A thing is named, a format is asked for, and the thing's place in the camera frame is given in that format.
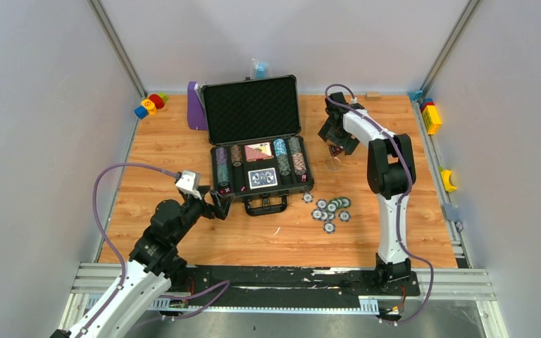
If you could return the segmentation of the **clear pink dealer button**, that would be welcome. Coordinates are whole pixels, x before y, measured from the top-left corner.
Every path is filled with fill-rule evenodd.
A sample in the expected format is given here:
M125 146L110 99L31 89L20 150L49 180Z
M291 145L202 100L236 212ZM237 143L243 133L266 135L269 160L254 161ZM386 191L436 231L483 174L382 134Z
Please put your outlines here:
M325 166L328 170L338 171L342 167L342 162L338 157L329 157L325 160Z

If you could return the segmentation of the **teal poker chip stack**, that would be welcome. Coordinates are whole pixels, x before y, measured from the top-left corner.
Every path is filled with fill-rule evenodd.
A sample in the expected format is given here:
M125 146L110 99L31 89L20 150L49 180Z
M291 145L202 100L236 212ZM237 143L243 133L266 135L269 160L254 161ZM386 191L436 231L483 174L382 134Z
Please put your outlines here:
M220 187L230 185L230 166L227 163L217 165L217 180Z

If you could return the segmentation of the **blue playing card deck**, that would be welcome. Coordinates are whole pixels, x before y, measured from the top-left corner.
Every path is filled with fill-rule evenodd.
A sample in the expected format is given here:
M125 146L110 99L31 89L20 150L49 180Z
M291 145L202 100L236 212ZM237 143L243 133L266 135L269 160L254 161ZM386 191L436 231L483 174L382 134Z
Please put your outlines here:
M247 172L250 189L262 189L278 186L278 178L275 168L250 170Z

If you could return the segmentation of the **red playing card deck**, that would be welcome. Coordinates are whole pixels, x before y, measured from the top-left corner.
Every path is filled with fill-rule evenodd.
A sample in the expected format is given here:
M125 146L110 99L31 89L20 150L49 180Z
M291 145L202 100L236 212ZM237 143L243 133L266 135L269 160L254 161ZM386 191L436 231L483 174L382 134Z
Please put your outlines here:
M270 142L247 144L244 146L244 152L247 162L263 161L274 157Z

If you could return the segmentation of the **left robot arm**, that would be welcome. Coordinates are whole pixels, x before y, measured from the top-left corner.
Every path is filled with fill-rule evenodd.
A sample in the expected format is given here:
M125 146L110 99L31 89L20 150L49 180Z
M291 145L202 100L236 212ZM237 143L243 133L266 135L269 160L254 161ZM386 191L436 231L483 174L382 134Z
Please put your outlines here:
M160 202L113 284L81 320L55 330L53 337L124 337L153 301L168 290L181 290L188 274L179 242L200 218L226 219L233 200L207 186L200 191L212 202L189 194L182 195L183 203Z

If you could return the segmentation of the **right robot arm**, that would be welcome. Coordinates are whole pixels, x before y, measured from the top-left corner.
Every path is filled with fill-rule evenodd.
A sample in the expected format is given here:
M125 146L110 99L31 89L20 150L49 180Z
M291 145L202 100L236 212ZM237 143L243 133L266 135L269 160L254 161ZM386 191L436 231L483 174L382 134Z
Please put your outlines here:
M406 248L406 209L416 180L411 139L377 123L362 105L348 103L341 92L327 95L325 103L328 119L318 133L321 139L347 155L360 144L368 150L367 181L377 196L380 216L373 285L391 294L411 276Z

